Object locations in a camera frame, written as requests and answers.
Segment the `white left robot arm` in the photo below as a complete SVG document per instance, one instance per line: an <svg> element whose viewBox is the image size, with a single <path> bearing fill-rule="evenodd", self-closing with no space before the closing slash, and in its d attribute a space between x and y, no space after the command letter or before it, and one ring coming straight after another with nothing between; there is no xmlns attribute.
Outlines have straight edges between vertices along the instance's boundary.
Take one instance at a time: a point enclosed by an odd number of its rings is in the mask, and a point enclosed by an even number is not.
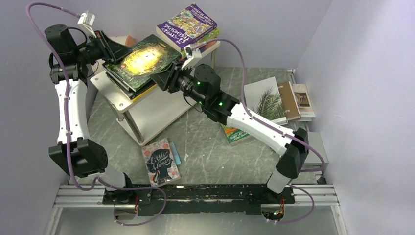
<svg viewBox="0 0 415 235"><path fill-rule="evenodd" d="M86 95L88 65L102 59L119 62L132 50L108 38L97 30L90 42L77 45L70 27L56 24L44 30L46 40L53 48L49 57L50 78L59 100L60 131L57 144L48 149L50 158L73 181L93 177L107 191L116 191L118 200L132 202L136 190L125 173L109 165L103 146L90 139L87 126Z"/></svg>

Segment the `dark green garden book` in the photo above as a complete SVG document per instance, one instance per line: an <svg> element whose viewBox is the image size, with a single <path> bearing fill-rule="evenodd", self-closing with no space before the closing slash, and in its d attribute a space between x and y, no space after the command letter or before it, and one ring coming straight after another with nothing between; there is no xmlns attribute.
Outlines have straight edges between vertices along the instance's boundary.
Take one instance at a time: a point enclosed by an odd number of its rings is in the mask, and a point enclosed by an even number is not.
<svg viewBox="0 0 415 235"><path fill-rule="evenodd" d="M125 72L130 76L149 77L165 70L181 54L154 34L132 46L132 52L117 63L104 63L114 72Z"/></svg>

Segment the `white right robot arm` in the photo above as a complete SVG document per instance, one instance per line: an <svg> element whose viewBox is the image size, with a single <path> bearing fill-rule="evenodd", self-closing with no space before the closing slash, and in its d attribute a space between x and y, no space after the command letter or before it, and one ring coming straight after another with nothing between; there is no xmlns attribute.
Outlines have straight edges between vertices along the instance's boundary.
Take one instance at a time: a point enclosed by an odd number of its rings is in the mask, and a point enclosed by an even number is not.
<svg viewBox="0 0 415 235"><path fill-rule="evenodd" d="M195 69L182 69L181 66L173 62L150 78L163 91L182 91L199 103L212 121L242 130L271 147L280 158L266 183L264 197L268 202L277 202L286 185L298 178L308 156L308 132L280 126L245 108L237 98L220 89L221 78L212 67L202 64Z"/></svg>

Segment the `yellow Little Prince book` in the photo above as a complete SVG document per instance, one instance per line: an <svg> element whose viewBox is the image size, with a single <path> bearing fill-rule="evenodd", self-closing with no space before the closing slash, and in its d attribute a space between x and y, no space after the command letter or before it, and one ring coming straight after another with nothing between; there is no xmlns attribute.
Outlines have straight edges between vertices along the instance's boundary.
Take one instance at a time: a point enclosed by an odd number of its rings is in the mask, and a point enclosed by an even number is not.
<svg viewBox="0 0 415 235"><path fill-rule="evenodd" d="M149 95L155 88L157 88L158 85L154 84L150 87L148 87L145 90L142 90L136 97L131 99L132 102L138 102L140 99L145 98L147 95Z"/></svg>

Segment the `floral Little Women book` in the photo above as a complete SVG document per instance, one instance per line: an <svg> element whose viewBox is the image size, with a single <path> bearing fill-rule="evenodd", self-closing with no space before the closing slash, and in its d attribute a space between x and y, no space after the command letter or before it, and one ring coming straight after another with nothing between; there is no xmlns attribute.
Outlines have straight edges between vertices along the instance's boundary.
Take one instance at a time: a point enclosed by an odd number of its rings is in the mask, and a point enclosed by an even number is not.
<svg viewBox="0 0 415 235"><path fill-rule="evenodd" d="M152 187L160 187L181 178L167 138L144 146L142 154Z"/></svg>

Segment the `blue Nineteen Eighty-Four book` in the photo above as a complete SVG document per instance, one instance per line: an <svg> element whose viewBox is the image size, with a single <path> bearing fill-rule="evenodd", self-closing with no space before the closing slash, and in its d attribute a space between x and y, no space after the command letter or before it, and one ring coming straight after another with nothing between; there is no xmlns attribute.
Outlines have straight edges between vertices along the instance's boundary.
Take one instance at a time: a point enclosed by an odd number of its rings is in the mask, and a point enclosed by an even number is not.
<svg viewBox="0 0 415 235"><path fill-rule="evenodd" d="M149 77L130 76L125 72L117 73L105 67L105 73L127 96L130 100L143 94L155 86L155 82Z"/></svg>

